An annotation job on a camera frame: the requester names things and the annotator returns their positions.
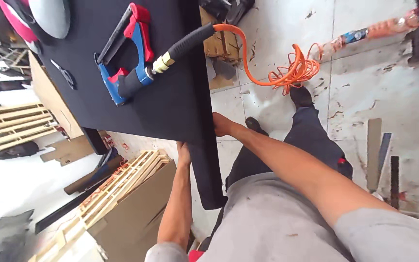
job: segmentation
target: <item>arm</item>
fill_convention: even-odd
[[[192,223],[190,153],[187,144],[177,143],[179,161],[171,195],[158,230],[158,244],[173,242],[186,250]]]
[[[343,214],[361,207],[396,211],[309,153],[271,139],[213,113],[217,136],[230,135],[256,154],[282,181],[296,188],[333,226]]]

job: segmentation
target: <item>black shoe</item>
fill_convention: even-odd
[[[300,107],[313,107],[314,103],[311,99],[311,94],[305,86],[291,87],[290,98],[295,104],[295,108],[298,110]]]
[[[261,128],[260,123],[253,117],[248,117],[245,120],[245,124],[247,125],[247,128],[252,129],[253,131],[265,135],[267,137],[269,136],[268,133]]]

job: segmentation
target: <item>air hose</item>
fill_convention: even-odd
[[[176,60],[185,55],[190,49],[195,47],[197,44],[202,43],[207,38],[211,37],[215,32],[218,31],[229,31],[240,36],[242,39],[242,58],[243,67],[248,78],[255,84],[260,86],[274,86],[273,89],[283,87],[282,94],[287,95],[291,87],[295,87],[294,84],[297,82],[304,82],[310,80],[319,71],[319,62],[313,59],[309,59],[311,48],[313,46],[321,47],[318,44],[313,44],[308,52],[307,57],[303,55],[300,47],[297,44],[293,44],[294,53],[288,55],[289,67],[277,67],[277,72],[270,72],[268,74],[269,82],[261,82],[253,77],[248,69],[247,62],[247,38],[245,33],[236,26],[227,24],[207,24],[200,28],[197,28],[193,32],[186,35],[183,39],[171,46],[171,48],[153,63],[153,74],[162,73],[169,68]],[[294,55],[295,59],[292,62],[290,55]]]

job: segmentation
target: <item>gray t-shirt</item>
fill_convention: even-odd
[[[199,262],[419,261],[419,220],[382,209],[342,215],[331,229],[317,209],[273,173],[234,183],[221,225]],[[184,262],[174,243],[156,244],[145,262]]]

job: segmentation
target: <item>dirty floor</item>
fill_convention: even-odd
[[[399,17],[414,8],[409,0],[257,0],[239,24],[252,50],[249,69],[262,80],[277,66],[287,65],[291,45],[306,54],[311,44],[324,43],[351,30]],[[406,192],[401,209],[419,214],[419,67],[406,64],[411,46],[403,36],[362,41],[323,61],[320,72],[305,86],[313,95],[319,119],[346,153],[354,168],[354,181],[366,187],[366,123],[383,120],[382,132],[393,138],[378,193],[390,195],[389,156],[400,157],[400,191]],[[279,140],[289,132],[295,108],[282,90],[253,84],[243,66],[233,86],[211,94],[213,111],[244,124],[248,116],[259,120],[271,137]],[[110,132],[120,153],[136,156],[142,149],[164,149],[177,159],[174,141]],[[242,147],[232,137],[218,138],[223,181]],[[201,207],[192,177],[193,229],[198,239],[211,233],[218,210]]]

